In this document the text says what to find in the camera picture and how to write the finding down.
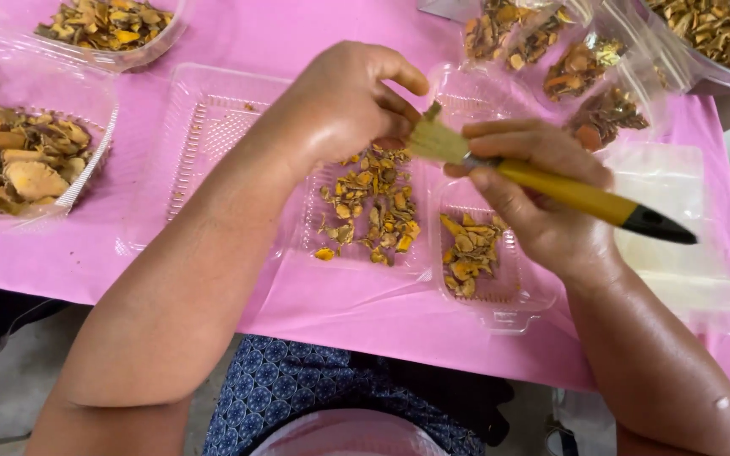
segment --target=table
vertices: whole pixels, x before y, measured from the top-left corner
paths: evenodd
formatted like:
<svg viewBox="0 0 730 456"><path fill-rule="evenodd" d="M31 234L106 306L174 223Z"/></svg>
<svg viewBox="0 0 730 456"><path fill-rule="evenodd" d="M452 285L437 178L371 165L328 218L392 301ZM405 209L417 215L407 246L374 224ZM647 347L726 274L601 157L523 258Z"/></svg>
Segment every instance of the table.
<svg viewBox="0 0 730 456"><path fill-rule="evenodd" d="M0 288L95 304L131 262L116 239L143 178L146 155L153 153L166 77L178 63L291 78L313 55L342 39L394 47L422 71L457 61L458 26L414 7L414 0L200 0L191 27L166 56L146 72L117 81L121 110L114 150L93 192L51 235L0 234ZM423 106L421 99L409 99ZM717 188L716 215L726 220L721 230L730 259L730 170L714 102L684 97L673 100L672 109L673 129L664 140L705 151L705 178ZM524 336L493 337L470 313L446 304L429 282L307 268L300 260L288 252L267 264L239 331L563 388L594 388L582 347L570 334L564 297ZM730 377L730 337L711 336L704 343Z"/></svg>

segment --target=yellow brush handle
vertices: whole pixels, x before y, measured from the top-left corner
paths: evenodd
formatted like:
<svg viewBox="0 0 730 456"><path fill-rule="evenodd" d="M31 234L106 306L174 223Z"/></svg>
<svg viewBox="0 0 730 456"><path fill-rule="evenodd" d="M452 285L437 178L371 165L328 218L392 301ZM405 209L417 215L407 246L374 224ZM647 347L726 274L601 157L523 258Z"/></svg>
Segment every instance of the yellow brush handle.
<svg viewBox="0 0 730 456"><path fill-rule="evenodd" d="M497 172L523 187L548 195L566 206L621 226L638 203L596 187L537 170L520 160L505 159Z"/></svg>

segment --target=brush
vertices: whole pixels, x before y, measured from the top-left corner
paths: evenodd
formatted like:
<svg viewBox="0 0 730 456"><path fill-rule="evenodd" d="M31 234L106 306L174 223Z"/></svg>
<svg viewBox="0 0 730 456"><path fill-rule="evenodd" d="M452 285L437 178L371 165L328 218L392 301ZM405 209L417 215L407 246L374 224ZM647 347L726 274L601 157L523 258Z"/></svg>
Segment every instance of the brush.
<svg viewBox="0 0 730 456"><path fill-rule="evenodd" d="M538 170L522 160L473 157L469 141L437 118L441 104L433 102L411 134L410 151L417 157L467 168L489 166L522 187L550 196L566 206L590 214L613 226L677 244L697 244L697 237L653 209L611 192L557 174Z"/></svg>

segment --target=hand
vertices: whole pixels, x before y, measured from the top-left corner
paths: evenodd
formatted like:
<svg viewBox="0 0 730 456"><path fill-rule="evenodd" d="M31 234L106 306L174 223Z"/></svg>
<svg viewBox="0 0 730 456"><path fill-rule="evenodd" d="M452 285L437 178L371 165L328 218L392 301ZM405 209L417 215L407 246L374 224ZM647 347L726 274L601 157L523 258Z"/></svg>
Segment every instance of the hand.
<svg viewBox="0 0 730 456"><path fill-rule="evenodd" d="M308 172L319 160L340 161L373 140L409 136L419 112L382 82L391 79L416 95L427 78L395 50L343 41L317 56L260 119L266 134L294 143L293 167Z"/></svg>
<svg viewBox="0 0 730 456"><path fill-rule="evenodd" d="M540 120L501 120L465 125L476 157L525 160L542 169L595 187L609 189L613 175L562 130ZM466 175L463 166L447 165L452 177ZM563 282L592 285L612 280L623 262L613 243L613 228L552 199L521 188L488 168L469 177L492 208L512 227L533 261Z"/></svg>

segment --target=person's left hand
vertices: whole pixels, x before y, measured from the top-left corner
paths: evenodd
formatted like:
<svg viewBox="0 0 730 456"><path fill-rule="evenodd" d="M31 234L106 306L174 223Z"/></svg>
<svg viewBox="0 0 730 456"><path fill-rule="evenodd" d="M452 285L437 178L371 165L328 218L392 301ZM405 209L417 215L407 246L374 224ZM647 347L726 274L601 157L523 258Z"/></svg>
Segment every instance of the person's left hand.
<svg viewBox="0 0 730 456"><path fill-rule="evenodd" d="M427 78L393 49L343 41L315 57L254 127L294 145L287 157L308 172L317 161L340 161L374 140L402 147L420 114L383 79L416 95Z"/></svg>

